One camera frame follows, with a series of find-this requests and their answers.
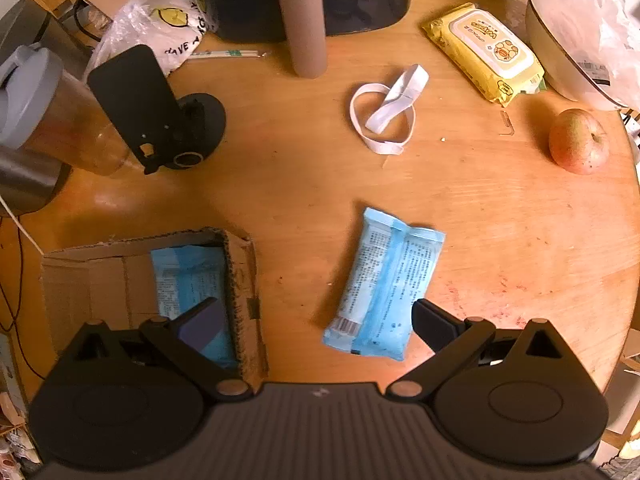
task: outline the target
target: screw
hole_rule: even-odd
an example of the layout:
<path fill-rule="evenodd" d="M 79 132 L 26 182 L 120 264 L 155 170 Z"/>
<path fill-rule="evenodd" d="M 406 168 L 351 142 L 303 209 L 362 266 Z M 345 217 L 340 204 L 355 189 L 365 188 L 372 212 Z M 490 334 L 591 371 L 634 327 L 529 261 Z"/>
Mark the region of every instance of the screw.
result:
<path fill-rule="evenodd" d="M 224 379 L 216 385 L 216 389 L 226 397 L 235 397 L 246 393 L 249 385 L 242 379 Z"/>
<path fill-rule="evenodd" d="M 389 386 L 389 390 L 397 397 L 417 397 L 422 393 L 422 386 L 415 381 L 398 381 Z"/>

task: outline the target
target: cartoon duck logo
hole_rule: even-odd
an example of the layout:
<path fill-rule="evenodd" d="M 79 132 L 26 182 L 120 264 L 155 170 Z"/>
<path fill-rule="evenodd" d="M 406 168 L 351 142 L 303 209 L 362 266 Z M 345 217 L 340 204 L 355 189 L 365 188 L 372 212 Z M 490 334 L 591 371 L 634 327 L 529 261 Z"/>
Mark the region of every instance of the cartoon duck logo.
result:
<path fill-rule="evenodd" d="M 189 15 L 182 9 L 177 7 L 163 7 L 162 9 L 154 9 L 154 13 L 158 13 L 158 17 L 167 25 L 172 27 L 188 27 Z"/>
<path fill-rule="evenodd" d="M 498 81 L 498 90 L 506 96 L 513 95 L 513 88 L 507 85 L 503 80 Z"/>
<path fill-rule="evenodd" d="M 499 41 L 494 46 L 495 57 L 504 63 L 510 62 L 518 55 L 518 52 L 518 47 L 509 40 Z"/>

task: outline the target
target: white elastic band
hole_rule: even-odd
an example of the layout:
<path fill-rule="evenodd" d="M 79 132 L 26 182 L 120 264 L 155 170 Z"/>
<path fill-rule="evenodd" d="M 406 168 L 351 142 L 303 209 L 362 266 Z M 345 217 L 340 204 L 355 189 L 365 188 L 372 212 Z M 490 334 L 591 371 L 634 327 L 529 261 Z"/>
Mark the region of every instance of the white elastic band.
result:
<path fill-rule="evenodd" d="M 27 237 L 27 239 L 33 244 L 33 246 L 38 250 L 38 252 L 40 253 L 40 256 L 44 256 L 44 252 L 42 251 L 42 249 L 40 248 L 40 246 L 36 243 L 36 240 L 34 240 L 33 238 L 31 238 L 31 235 L 27 232 L 27 229 L 25 229 L 24 227 L 22 227 L 22 224 L 20 222 L 18 222 L 18 219 L 15 217 L 14 212 L 11 211 L 11 209 L 9 209 L 9 206 L 7 205 L 7 203 L 4 201 L 4 198 L 2 198 L 2 195 L 0 195 L 0 204 L 2 204 L 2 207 L 4 207 L 4 210 L 8 213 L 8 215 L 11 217 L 11 220 L 13 220 L 15 222 L 15 224 L 18 226 L 18 229 L 20 229 L 20 231 L 23 232 L 23 234 Z"/>
<path fill-rule="evenodd" d="M 411 65 L 389 88 L 382 83 L 368 83 L 362 85 L 356 90 L 356 93 L 351 98 L 349 104 L 349 115 L 351 117 L 351 123 L 356 129 L 357 133 L 362 138 L 363 142 L 372 151 L 379 153 L 380 155 L 400 155 L 404 151 L 404 146 L 411 140 L 414 134 L 415 127 L 415 108 L 414 102 L 420 97 L 422 90 L 424 90 L 427 81 L 429 80 L 429 74 L 420 65 Z M 362 133 L 362 127 L 358 122 L 355 111 L 355 101 L 363 94 L 370 92 L 377 92 L 386 94 L 380 108 L 373 113 L 373 115 L 367 120 L 365 127 L 375 134 L 381 134 L 382 131 L 388 126 L 391 119 L 401 112 L 404 112 L 409 121 L 409 133 L 403 142 L 392 142 L 391 140 L 373 140 L 365 136 Z"/>

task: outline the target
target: blue packet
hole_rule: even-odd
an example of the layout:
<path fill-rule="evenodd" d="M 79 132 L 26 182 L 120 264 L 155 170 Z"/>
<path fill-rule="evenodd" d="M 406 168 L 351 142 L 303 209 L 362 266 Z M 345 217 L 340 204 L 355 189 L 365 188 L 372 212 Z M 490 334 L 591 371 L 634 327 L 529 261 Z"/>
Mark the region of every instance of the blue packet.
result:
<path fill-rule="evenodd" d="M 222 329 L 200 351 L 223 368 L 238 366 L 225 303 L 225 251 L 222 247 L 182 246 L 151 251 L 158 312 L 175 319 L 207 298 L 222 300 Z"/>
<path fill-rule="evenodd" d="M 404 359 L 411 309 L 424 297 L 445 235 L 367 208 L 338 313 L 322 341 L 343 352 Z"/>

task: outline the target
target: gray bottle cap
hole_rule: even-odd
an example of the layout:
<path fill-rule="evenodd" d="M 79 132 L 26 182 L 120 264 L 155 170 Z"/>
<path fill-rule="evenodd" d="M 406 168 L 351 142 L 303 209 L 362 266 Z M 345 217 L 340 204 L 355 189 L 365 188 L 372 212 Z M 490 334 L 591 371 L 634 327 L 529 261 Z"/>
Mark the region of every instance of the gray bottle cap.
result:
<path fill-rule="evenodd" d="M 0 65 L 0 144 L 16 150 L 47 111 L 62 77 L 48 48 L 21 45 Z"/>

